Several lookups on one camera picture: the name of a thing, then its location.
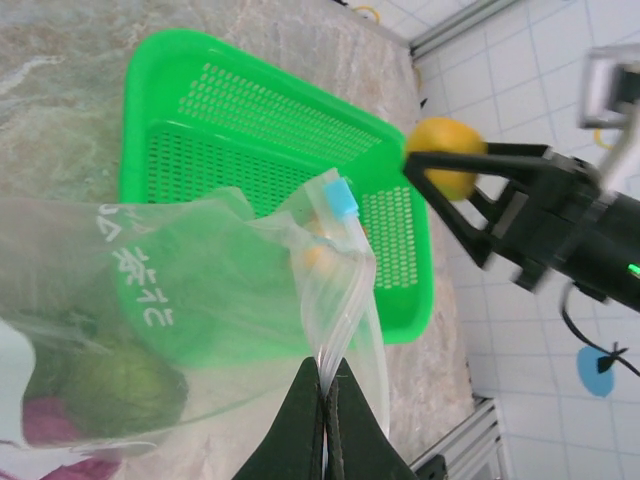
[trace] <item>pink object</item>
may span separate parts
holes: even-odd
[[[28,402],[22,411],[24,437],[33,446],[51,446],[81,438],[64,413],[62,401],[54,397]],[[42,480],[108,480],[120,467],[120,462],[89,458],[75,465],[60,467]]]

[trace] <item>green plastic basket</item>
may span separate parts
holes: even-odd
[[[166,30],[138,47],[127,72],[120,200],[185,202],[233,185],[264,216],[337,167],[377,257],[385,343],[408,342],[427,326],[434,281],[426,204],[401,174],[404,140],[214,37]]]

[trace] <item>green led light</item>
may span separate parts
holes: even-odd
[[[636,265],[635,263],[630,263],[629,266],[627,267],[627,270],[629,270],[629,272],[631,272],[632,275],[635,275],[636,277],[640,277],[640,265]]]

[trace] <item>blue circular object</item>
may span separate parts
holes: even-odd
[[[578,352],[578,374],[587,390],[596,397],[606,397],[613,390],[613,368],[598,373],[598,359],[605,354],[593,347],[584,347]]]

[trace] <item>white tiled wall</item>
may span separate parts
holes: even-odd
[[[604,150],[576,127],[582,61],[592,45],[631,42],[640,42],[638,0],[523,0],[419,63],[424,116],[459,119],[490,141],[548,143],[598,163]],[[497,190],[492,182],[481,185]],[[640,198],[640,172],[625,193]],[[605,399],[580,383],[582,345],[558,312],[564,279],[552,277],[533,295],[509,282],[508,261],[482,272],[453,237],[448,247],[474,388],[502,406],[511,478],[640,478],[640,379],[614,367]],[[575,292],[569,310],[589,338],[608,347],[620,341],[640,364],[637,313]]]
[[[368,6],[380,15],[380,25],[407,41],[427,32],[475,0],[355,0],[349,7]],[[363,10],[363,16],[372,18]]]

